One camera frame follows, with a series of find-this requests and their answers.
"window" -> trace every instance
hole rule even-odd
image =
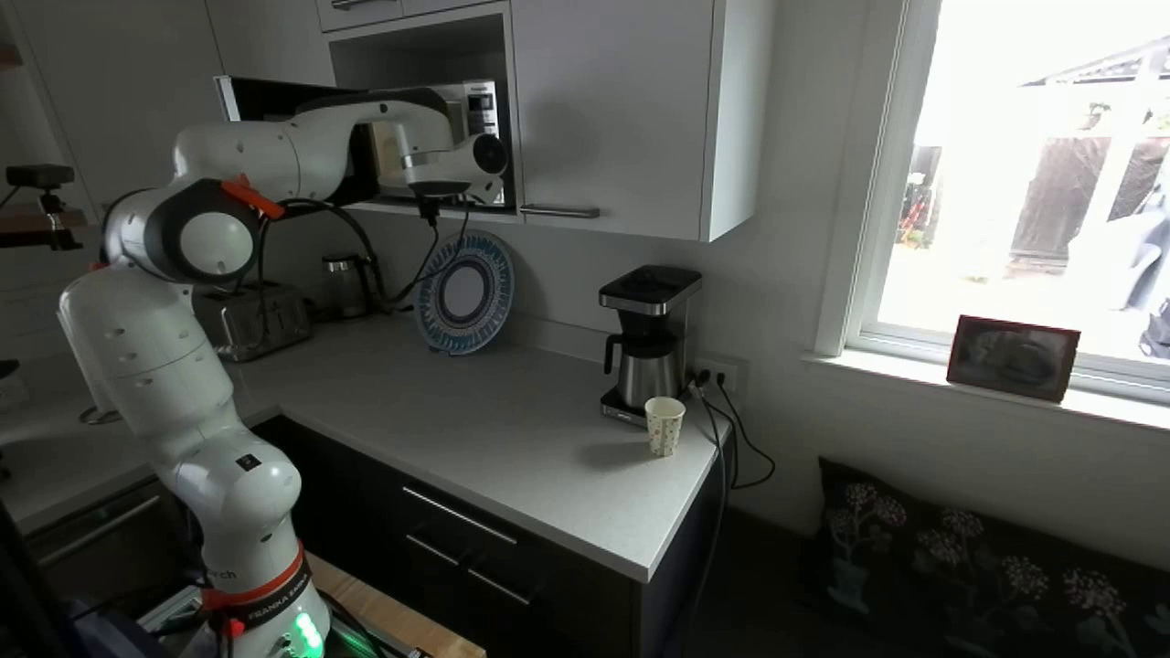
[[[1170,3],[904,12],[845,338],[945,359],[956,314],[1068,326],[1078,387],[1170,398]]]

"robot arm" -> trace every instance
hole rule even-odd
[[[389,178],[420,201],[495,183],[508,158],[493,134],[452,139],[450,118],[402,100],[342,103],[292,119],[202,123],[176,139],[176,178],[132,195],[109,212],[105,254],[164,282],[216,286],[252,262],[255,212],[225,178],[243,178],[266,201],[324,201],[346,175],[352,130],[366,123],[389,139]]]
[[[260,196],[276,201],[328,196],[353,123],[370,119],[393,130],[417,196],[452,196],[504,167],[493,139],[452,141],[444,118],[413,103],[188,129],[176,141],[176,178],[112,203],[109,265],[75,279],[58,303],[98,409],[121,412],[155,479],[194,512],[204,535],[204,608],[236,658],[276,647],[318,654],[328,608],[288,519],[298,471],[236,421],[229,377],[188,314],[188,286],[229,282],[252,262],[261,212],[222,178],[243,175]]]

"wall-mounted shelf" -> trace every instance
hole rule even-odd
[[[75,229],[82,228],[82,214],[75,207],[64,207],[63,223]],[[49,246],[47,214],[36,207],[4,207],[0,247],[9,247],[9,246]]]

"blue plate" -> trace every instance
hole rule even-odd
[[[444,242],[436,262],[437,271],[417,290],[417,332],[430,351],[474,354],[499,336],[515,303],[508,246],[466,229],[464,246]]]

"patterned cushion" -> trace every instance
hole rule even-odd
[[[1170,572],[822,460],[822,598],[973,658],[1170,658]]]

